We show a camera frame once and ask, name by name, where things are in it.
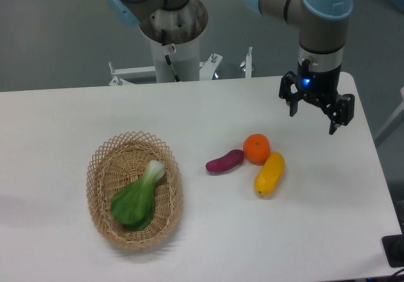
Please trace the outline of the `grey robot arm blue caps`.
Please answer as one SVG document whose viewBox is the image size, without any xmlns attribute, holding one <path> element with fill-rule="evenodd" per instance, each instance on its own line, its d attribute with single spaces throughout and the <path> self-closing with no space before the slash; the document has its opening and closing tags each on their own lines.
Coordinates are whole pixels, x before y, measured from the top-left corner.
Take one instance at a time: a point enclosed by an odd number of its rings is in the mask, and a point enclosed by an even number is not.
<svg viewBox="0 0 404 282">
<path fill-rule="evenodd" d="M 199 79 L 199 52 L 185 54 L 200 38 L 208 13 L 199 0 L 106 0 L 126 26 L 138 26 L 156 46 L 154 65 L 159 82 Z M 286 73 L 280 98 L 294 115 L 299 101 L 320 108 L 330 119 L 330 134 L 354 117 L 355 98 L 337 86 L 353 0 L 244 0 L 251 10 L 284 21 L 299 30 L 297 70 Z"/>
</svg>

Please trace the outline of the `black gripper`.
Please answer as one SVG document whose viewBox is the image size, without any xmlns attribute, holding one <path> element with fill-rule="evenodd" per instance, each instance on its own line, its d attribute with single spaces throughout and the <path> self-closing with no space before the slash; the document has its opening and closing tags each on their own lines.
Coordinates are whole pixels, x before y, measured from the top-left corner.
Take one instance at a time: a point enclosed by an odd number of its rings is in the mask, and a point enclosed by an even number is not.
<svg viewBox="0 0 404 282">
<path fill-rule="evenodd" d="M 338 94 L 338 81 L 342 65 L 325 72 L 309 70 L 308 64 L 298 64 L 297 75 L 289 71 L 280 81 L 279 97 L 289 106 L 289 116 L 298 111 L 298 103 L 305 100 L 320 106 L 330 120 L 329 135 L 340 126 L 346 126 L 354 117 L 355 96 Z"/>
</svg>

